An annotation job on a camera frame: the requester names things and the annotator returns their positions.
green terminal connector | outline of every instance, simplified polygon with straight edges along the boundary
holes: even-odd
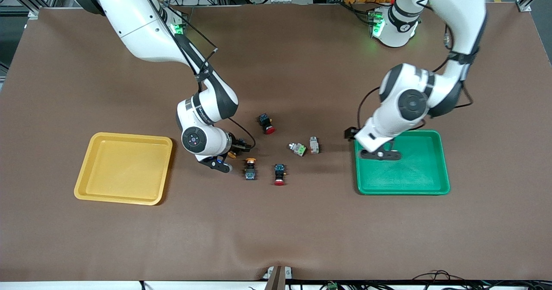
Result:
[[[380,12],[370,12],[370,13],[368,13],[368,16],[375,17],[375,18],[383,17],[383,15]]]
[[[172,25],[171,24],[171,30],[174,32],[174,34],[176,35],[183,35],[184,34],[184,28],[183,28],[184,25]]]
[[[374,31],[372,32],[374,36],[381,35],[381,30],[383,30],[383,27],[385,26],[384,23],[385,23],[385,20],[382,18],[374,25]]]
[[[306,151],[306,150],[307,150],[307,148],[306,148],[305,146],[301,146],[301,147],[297,150],[297,153],[298,153],[299,155],[302,156],[303,154],[305,154],[305,151]]]

electrical component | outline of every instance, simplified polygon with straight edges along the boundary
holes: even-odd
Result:
[[[176,35],[183,35],[186,25],[173,25],[171,24],[171,30]]]
[[[284,176],[286,174],[287,173],[285,172],[285,165],[284,164],[274,165],[274,185],[275,186],[285,185]]]
[[[288,148],[290,150],[292,150],[295,154],[299,155],[299,156],[303,156],[305,154],[305,151],[307,150],[307,147],[302,145],[302,144],[294,144],[293,142],[291,142],[290,144],[288,144]]]
[[[319,145],[318,145],[318,138],[312,136],[310,141],[310,151],[311,151],[311,154],[318,154],[320,152],[320,149],[319,149]]]
[[[255,180],[255,163],[257,162],[254,158],[246,158],[245,160],[245,180]]]
[[[265,135],[270,135],[274,131],[276,131],[276,128],[272,126],[272,119],[268,117],[266,113],[262,113],[257,117],[259,125],[263,128],[263,133]]]
[[[381,31],[385,26],[385,19],[383,18],[383,13],[381,11],[370,11],[368,12],[368,17],[372,18],[373,25],[372,27],[372,36],[379,37]]]

floor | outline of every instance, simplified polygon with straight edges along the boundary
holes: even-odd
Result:
[[[532,15],[536,28],[539,31],[544,48],[552,56],[552,0],[535,0],[532,5]],[[0,16],[0,62],[10,66],[19,40],[26,24],[26,17]],[[0,70],[0,76],[6,74]]]

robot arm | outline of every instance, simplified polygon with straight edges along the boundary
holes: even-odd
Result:
[[[182,19],[163,8],[158,0],[77,1],[93,13],[103,13],[126,48],[137,58],[150,62],[176,61],[191,67],[197,82],[200,86],[205,84],[207,89],[177,106],[182,144],[201,164],[229,172],[231,166],[223,162],[227,153],[249,151],[251,147],[213,124],[232,117],[238,99],[199,50],[178,31]]]
[[[382,151],[385,142],[412,128],[426,115],[439,117],[452,111],[479,51],[486,21],[485,0],[430,2],[434,12],[447,23],[454,35],[454,46],[444,74],[405,63],[386,74],[379,91],[381,106],[354,135],[373,156]]]

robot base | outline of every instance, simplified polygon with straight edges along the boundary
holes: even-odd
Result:
[[[386,17],[386,19],[384,19],[383,23],[381,23],[379,32],[375,32],[375,30],[372,29],[372,36],[377,38],[385,46],[401,47],[408,43],[408,40],[414,36],[414,31],[416,30],[418,23],[412,26],[408,32],[399,32],[397,27],[395,27],[387,18],[390,9],[390,7],[384,6],[375,9],[376,12],[382,13],[382,16]]]

